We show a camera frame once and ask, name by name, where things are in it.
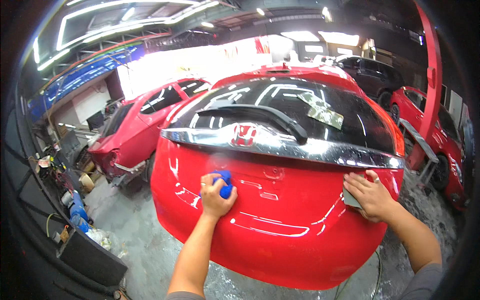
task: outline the wiper arm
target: wiper arm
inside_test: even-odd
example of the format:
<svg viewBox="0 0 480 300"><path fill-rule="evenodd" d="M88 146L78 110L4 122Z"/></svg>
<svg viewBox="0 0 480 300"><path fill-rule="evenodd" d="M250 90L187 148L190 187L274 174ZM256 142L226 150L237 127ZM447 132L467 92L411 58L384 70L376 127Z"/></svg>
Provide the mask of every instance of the wiper arm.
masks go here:
<svg viewBox="0 0 480 300"><path fill-rule="evenodd" d="M300 145L307 143L308 135L305 129L292 120L292 118L275 108L253 104L234 104L199 110L196 113L199 116L212 117L242 115L253 120L265 120L267 123L274 122L275 125L280 126L280 128L293 135Z"/></svg>

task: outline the red steel column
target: red steel column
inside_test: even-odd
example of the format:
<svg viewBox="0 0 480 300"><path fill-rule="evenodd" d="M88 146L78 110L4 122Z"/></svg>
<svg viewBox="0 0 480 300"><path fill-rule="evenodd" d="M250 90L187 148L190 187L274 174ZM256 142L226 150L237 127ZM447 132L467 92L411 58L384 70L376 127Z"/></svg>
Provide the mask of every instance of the red steel column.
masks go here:
<svg viewBox="0 0 480 300"><path fill-rule="evenodd" d="M432 137L433 127L435 126L435 118L440 107L440 97L442 94L442 57L440 56L440 45L438 44L438 36L435 27L427 18L425 12L417 5L420 18L425 31L425 42L427 43L428 54L428 90L427 103L423 113L423 119L420 126L420 135L429 142ZM425 156L422 148L415 144L412 153L408 157L408 164L411 169L418 170Z"/></svg>

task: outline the hand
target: hand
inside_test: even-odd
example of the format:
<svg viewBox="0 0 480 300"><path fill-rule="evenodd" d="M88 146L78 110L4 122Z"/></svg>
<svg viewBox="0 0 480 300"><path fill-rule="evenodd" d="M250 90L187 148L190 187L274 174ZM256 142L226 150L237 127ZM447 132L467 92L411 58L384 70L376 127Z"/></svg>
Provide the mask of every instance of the hand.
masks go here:
<svg viewBox="0 0 480 300"><path fill-rule="evenodd" d="M221 216L224 216L233 206L237 199L237 187L233 187L232 193L228 199L223 199L220 196L222 187L227 186L223 179L218 179L213 184L213 179L221 177L220 174L207 174L202 176L202 188L200 194L202 195L202 205L204 207L203 214L218 221Z"/></svg>
<svg viewBox="0 0 480 300"><path fill-rule="evenodd" d="M367 175L373 178L374 182L355 174L345 174L343 185L355 199L360 203L363 209L357 208L361 215L372 222L385 222L395 211L395 204L387 188L378 179L377 173L372 170L366 171Z"/></svg>

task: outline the red car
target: red car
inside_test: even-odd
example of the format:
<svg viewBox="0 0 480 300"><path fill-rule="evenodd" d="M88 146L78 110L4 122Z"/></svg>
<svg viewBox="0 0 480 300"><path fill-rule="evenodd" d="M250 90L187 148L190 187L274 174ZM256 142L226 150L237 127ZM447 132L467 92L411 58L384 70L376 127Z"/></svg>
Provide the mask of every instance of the red car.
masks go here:
<svg viewBox="0 0 480 300"><path fill-rule="evenodd" d="M117 186L140 174L149 181L160 128L168 114L179 103L188 103L204 94L210 86L202 79L187 78L123 102L88 148L95 165Z"/></svg>
<svg viewBox="0 0 480 300"><path fill-rule="evenodd" d="M410 122L419 131L427 95L413 87L404 86L392 95L390 113L397 122L402 118ZM463 193L462 154L458 131L452 117L443 105L440 105L429 146L437 154L439 163L432 175L432 185L443 191L458 210L464 210L466 197Z"/></svg>
<svg viewBox="0 0 480 300"><path fill-rule="evenodd" d="M329 119L339 114L340 126ZM211 259L290 288L340 284L384 237L385 223L344 204L343 174L373 168L394 199L403 178L400 130L330 66L265 67L220 80L176 108L156 152L160 224L185 242L202 212L200 176L229 170L238 198L216 226Z"/></svg>

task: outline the dark suv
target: dark suv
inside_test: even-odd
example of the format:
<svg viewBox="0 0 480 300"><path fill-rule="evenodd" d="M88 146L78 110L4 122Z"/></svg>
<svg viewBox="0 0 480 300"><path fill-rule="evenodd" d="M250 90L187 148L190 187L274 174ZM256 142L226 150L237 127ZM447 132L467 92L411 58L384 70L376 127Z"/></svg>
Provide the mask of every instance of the dark suv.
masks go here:
<svg viewBox="0 0 480 300"><path fill-rule="evenodd" d="M339 63L367 96L376 100L383 108L389 108L393 91L404 85L399 71L377 60L352 56L340 60Z"/></svg>

